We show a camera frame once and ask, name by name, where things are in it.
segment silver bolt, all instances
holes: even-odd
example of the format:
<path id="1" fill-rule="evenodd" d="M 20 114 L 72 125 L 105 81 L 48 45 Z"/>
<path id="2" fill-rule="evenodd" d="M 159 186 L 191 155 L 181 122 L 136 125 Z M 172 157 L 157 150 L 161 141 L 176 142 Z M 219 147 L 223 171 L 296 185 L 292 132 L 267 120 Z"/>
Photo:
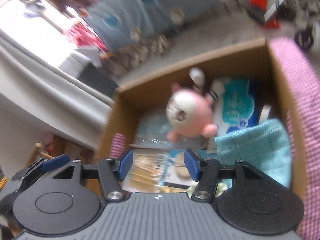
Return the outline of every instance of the silver bolt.
<path id="1" fill-rule="evenodd" d="M 210 197 L 210 193 L 207 191 L 197 191 L 195 197 L 199 199 L 206 199 Z"/>
<path id="2" fill-rule="evenodd" d="M 123 197 L 123 194 L 119 191 L 111 191 L 108 193 L 107 197 L 112 200 L 119 200 Z"/>

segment white toy face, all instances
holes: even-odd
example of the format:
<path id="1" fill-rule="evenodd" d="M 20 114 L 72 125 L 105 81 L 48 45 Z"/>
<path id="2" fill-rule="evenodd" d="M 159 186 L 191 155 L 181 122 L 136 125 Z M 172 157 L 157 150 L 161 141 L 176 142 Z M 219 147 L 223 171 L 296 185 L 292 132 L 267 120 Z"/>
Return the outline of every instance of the white toy face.
<path id="1" fill-rule="evenodd" d="M 196 104 L 184 92 L 177 92 L 170 98 L 166 114 L 173 127 L 183 127 L 196 112 Z"/>

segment teal cloth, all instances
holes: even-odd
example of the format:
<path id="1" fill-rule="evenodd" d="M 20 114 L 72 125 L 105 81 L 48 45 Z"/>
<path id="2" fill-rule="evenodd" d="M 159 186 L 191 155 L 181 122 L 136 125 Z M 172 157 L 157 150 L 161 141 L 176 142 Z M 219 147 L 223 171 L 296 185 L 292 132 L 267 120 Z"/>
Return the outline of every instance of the teal cloth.
<path id="1" fill-rule="evenodd" d="M 286 187 L 291 182 L 291 146 L 287 131 L 278 119 L 215 137 L 222 164 L 245 160 Z"/>

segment wheel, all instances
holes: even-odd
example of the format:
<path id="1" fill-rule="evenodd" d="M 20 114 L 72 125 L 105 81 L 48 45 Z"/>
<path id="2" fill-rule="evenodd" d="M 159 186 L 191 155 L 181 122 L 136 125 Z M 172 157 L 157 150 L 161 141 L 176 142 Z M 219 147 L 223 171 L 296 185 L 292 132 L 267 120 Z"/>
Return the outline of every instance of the wheel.
<path id="1" fill-rule="evenodd" d="M 315 39 L 312 36 L 312 29 L 307 28 L 306 30 L 297 31 L 294 35 L 295 43 L 303 51 L 309 51 L 315 42 Z"/>

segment gray ribbed plate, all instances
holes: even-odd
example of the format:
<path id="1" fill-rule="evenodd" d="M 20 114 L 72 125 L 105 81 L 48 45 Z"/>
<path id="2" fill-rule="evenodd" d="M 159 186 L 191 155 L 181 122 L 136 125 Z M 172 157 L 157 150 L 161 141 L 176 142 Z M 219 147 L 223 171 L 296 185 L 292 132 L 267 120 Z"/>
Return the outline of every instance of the gray ribbed plate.
<path id="1" fill-rule="evenodd" d="M 129 200 L 111 203 L 89 227 L 52 240 L 261 240 L 300 239 L 294 232 L 281 236 L 253 236 L 224 222 L 207 203 L 185 193 L 132 193 Z M 19 240 L 43 240 L 23 232 Z"/>

